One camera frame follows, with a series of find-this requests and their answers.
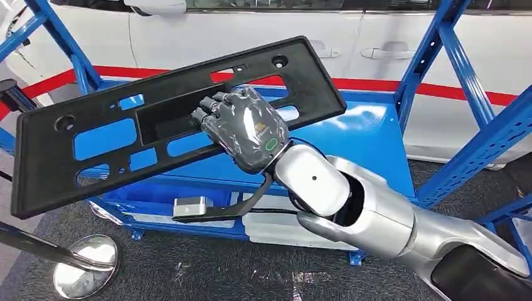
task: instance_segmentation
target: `blue metal rack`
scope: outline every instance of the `blue metal rack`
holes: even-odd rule
[[[523,243],[523,240],[521,239],[521,236],[519,235],[512,220],[513,218],[518,218],[532,222],[532,217],[524,215],[530,208],[532,208],[532,194],[529,194],[509,205],[489,213],[485,217],[478,219],[477,223],[485,226],[487,229],[489,229],[489,231],[492,231],[495,234],[497,234],[495,226],[497,224],[506,223],[512,232],[513,239],[517,244],[519,252],[521,252],[521,254],[523,254],[523,256],[526,258],[528,266],[532,267],[532,254],[530,253],[530,249]]]
[[[26,3],[35,16],[0,45],[0,60],[5,59],[38,26],[43,25],[71,60],[78,86],[83,94],[120,84],[101,79],[46,0],[26,0]],[[294,131],[293,134],[312,141],[327,154],[343,156],[380,174],[388,180],[393,189],[425,208],[432,207],[460,187],[532,130],[532,86],[495,116],[487,95],[454,32],[454,25],[468,3],[469,0],[441,1],[394,94],[342,92],[348,104],[348,110],[344,115],[304,127]],[[436,172],[418,191],[414,191],[402,134],[406,129],[415,91],[442,47],[449,56],[480,131],[449,163]],[[260,93],[267,98],[275,98],[279,94],[279,89],[263,88]],[[80,147],[89,148],[96,141],[98,137]],[[206,142],[206,136],[198,133],[173,141],[169,144],[168,152],[182,153],[203,146]],[[14,137],[4,130],[0,130],[0,147],[10,154],[14,153]],[[108,172],[106,169],[93,168],[84,175],[105,177]],[[168,186],[165,187],[166,190],[174,192],[186,186],[208,187],[241,194],[254,191],[261,182],[260,177],[240,171],[226,155],[218,155],[144,180],[142,184],[163,184]],[[123,187],[122,190],[134,190],[135,185]],[[287,194],[284,188],[277,185],[273,185],[267,193],[280,196]],[[140,222],[131,215],[124,214],[124,208],[128,210],[137,208],[159,214],[163,210],[166,215],[171,213],[168,212],[164,202],[156,204],[159,201],[157,196],[147,197],[139,204],[127,198],[117,198],[116,195],[118,194],[108,193],[101,198],[91,198],[90,202],[132,230],[134,239],[140,239],[143,230],[248,239],[240,220],[237,220],[232,228]],[[355,255],[360,254],[353,255],[351,258],[353,262],[359,260]]]

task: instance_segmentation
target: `gray carpet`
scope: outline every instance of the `gray carpet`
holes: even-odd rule
[[[478,218],[530,193],[531,166],[528,155],[502,171],[482,171],[436,210]],[[440,164],[412,161],[410,167],[419,185]],[[131,241],[128,231],[83,203],[46,214],[36,230],[65,246],[94,233],[114,238],[123,262],[110,286],[86,300],[434,300],[401,265],[373,256],[352,267],[343,251],[160,232]],[[52,263],[22,254],[0,287],[0,300],[59,299],[52,271]]]

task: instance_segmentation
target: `small device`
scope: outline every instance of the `small device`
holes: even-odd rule
[[[172,216],[194,216],[207,212],[207,207],[212,207],[213,202],[206,196],[195,196],[192,198],[174,199],[174,209]]]

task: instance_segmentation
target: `metal pole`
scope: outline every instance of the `metal pole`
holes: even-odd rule
[[[37,104],[20,90],[12,78],[0,82],[0,101],[12,112],[27,112],[38,108]]]
[[[83,271],[108,272],[115,268],[115,265],[103,263],[85,258],[78,253],[63,248],[49,241],[43,240],[35,235],[25,232],[10,224],[0,221],[0,243],[4,243],[21,251],[32,253],[36,256],[70,265]]]

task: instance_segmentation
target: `robotic hand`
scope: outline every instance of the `robotic hand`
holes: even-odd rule
[[[402,262],[444,300],[532,295],[526,260],[504,240],[473,221],[411,204],[355,163],[290,142],[284,121],[252,88],[218,93],[200,104],[206,112],[199,108],[193,116],[211,139],[244,171],[265,174],[252,199],[262,196],[273,177],[301,209],[297,220],[304,228]],[[253,201],[226,210],[239,206],[238,214],[245,214]]]

